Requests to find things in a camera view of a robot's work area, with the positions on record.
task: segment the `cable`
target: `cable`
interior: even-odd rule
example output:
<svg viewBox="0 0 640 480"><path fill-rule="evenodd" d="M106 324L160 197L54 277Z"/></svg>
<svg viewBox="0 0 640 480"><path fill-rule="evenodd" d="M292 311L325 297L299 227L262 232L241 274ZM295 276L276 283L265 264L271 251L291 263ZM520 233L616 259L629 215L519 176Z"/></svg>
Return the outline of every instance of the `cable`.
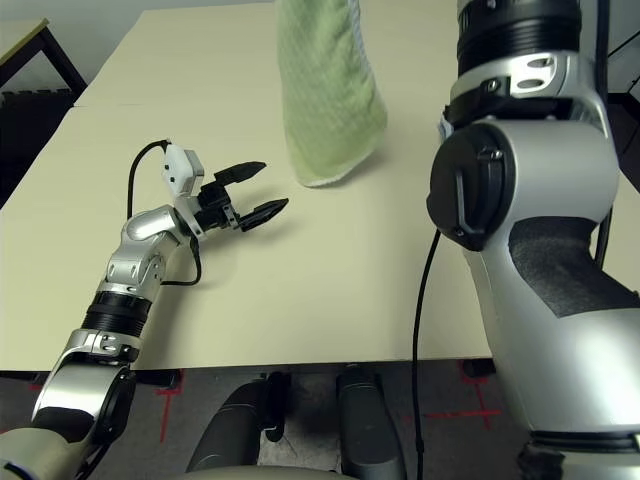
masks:
<svg viewBox="0 0 640 480"><path fill-rule="evenodd" d="M136 158L133 159L133 163L131 164L131 169L129 170L129 181L127 183L127 220L129 220L133 216L133 189L136 178L136 170L138 165L144 158L144 156L149 153L150 150L160 147L163 151L167 151L167 146L170 145L171 142L169 140L158 140L156 142L151 142L149 145L144 147ZM189 246L191 247L191 253L193 254L193 262L196 265L196 278L194 280L190 280L188 282L177 281L177 280L169 280L161 282L160 285L174 285L178 287L191 287L196 285L200 279L202 278L202 262L200 261L200 244L198 243L198 239L195 236L191 236L191 241L189 242Z"/></svg>
<svg viewBox="0 0 640 480"><path fill-rule="evenodd" d="M191 247L191 253L193 254L193 263L196 264L196 278L189 282L181 282L177 280L170 280L166 282L161 282L160 285L175 285L178 287L192 287L196 285L200 279L202 278L202 262L200 261L200 244L198 243L198 239L195 236L191 237L191 242L189 243Z"/></svg>
<svg viewBox="0 0 640 480"><path fill-rule="evenodd" d="M111 444L102 445L98 450L98 453L96 453L96 455L93 457L91 463L86 464L85 468L78 474L75 480L86 480L87 478L89 478L89 475L93 473L98 464L102 461L104 456L109 451L110 446Z"/></svg>
<svg viewBox="0 0 640 480"><path fill-rule="evenodd" d="M429 271L431 270L431 264L433 263L433 257L436 254L436 248L438 248L438 241L440 240L440 230L436 230L433 240L431 241L431 248L429 248L429 255L427 255L427 262L422 272L422 279L420 280L420 289L418 290L418 302L416 304L416 318L413 324L413 353L411 358L411 395L413 397L413 419L416 429L416 453L418 454L417 463L417 476L418 480L422 480L422 472L424 470L424 440L422 439L422 422L420 416L420 402L418 398L418 338L420 334L420 317L422 315L422 302L424 301L424 291L427 286L427 278L429 278Z"/></svg>
<svg viewBox="0 0 640 480"><path fill-rule="evenodd" d="M609 0L598 0L598 25L596 27L596 64L595 64L595 87L598 95L602 98L605 108L607 106L607 50L609 48ZM609 210L607 216L600 223L598 229L598 241L596 243L595 261L602 269L604 257L609 245L609 232L611 230L611 216L613 208Z"/></svg>
<svg viewBox="0 0 640 480"><path fill-rule="evenodd" d="M136 158L133 160L131 164L131 169L129 170L129 182L127 184L127 220L129 220L133 216L133 183L136 178L136 169L140 164L140 161L144 158L144 156L149 153L149 150L161 147L163 151L167 150L167 145L171 142L169 140L158 140L157 142L151 142L149 145L140 150L140 153L136 155Z"/></svg>

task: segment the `silver robot arm segment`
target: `silver robot arm segment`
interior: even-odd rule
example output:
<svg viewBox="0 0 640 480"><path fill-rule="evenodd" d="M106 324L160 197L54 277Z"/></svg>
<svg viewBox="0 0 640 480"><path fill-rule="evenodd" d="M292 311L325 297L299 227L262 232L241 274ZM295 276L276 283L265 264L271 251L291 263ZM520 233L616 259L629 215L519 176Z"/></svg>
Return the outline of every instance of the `silver robot arm segment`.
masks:
<svg viewBox="0 0 640 480"><path fill-rule="evenodd" d="M577 51L578 5L460 6L460 76L446 111L455 132L436 155L427 204L465 249L499 378L531 432L524 478L639 479L640 299L589 252L619 169ZM527 32L528 45L512 40ZM511 41L495 58L477 50L492 34Z"/></svg>
<svg viewBox="0 0 640 480"><path fill-rule="evenodd" d="M160 287L195 283L167 281L172 254L189 245L199 267L198 243L207 231L248 231L286 206L287 199L273 200L245 216L233 208L225 186L264 167L260 162L236 165L200 188L204 169L195 153L168 145L163 174L174 206L142 212L126 222L82 328L71 333L43 386L31 426L0 435L1 479L88 476L126 427L136 385L130 367Z"/></svg>

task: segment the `white table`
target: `white table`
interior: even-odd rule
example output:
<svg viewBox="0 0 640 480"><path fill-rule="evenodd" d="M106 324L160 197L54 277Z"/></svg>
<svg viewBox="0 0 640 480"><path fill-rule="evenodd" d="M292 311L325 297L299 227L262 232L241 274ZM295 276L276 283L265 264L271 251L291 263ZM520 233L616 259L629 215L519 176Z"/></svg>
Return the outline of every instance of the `white table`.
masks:
<svg viewBox="0 0 640 480"><path fill-rule="evenodd" d="M239 210L273 198L291 202L250 233L213 233L203 247L201 284L161 292L138 368L409 358L418 282L434 232L425 197L435 124L456 72L455 5L371 0L362 7L389 128L357 176L322 190L298 185L288 163L273 6L146 12L0 211L0 369L50 368L117 247L133 156L166 137L195 149L209 175L266 161L253 180L230 188ZM227 28L238 16L245 22ZM171 51L156 43L168 25ZM201 25L213 39L233 35L251 44L237 68L230 70L238 62L230 57L240 54L231 40L223 49L192 37ZM119 80L115 72L134 58L130 51L146 51L145 60L139 69L130 63ZM191 52L191 60L180 52ZM161 76L168 65L182 73ZM136 210L169 201L160 162L154 153L143 163ZM637 208L624 181L607 268L632 288L640 286ZM189 255L182 253L174 267L188 278ZM459 247L442 242L425 297L420 356L489 355L464 258Z"/></svg>

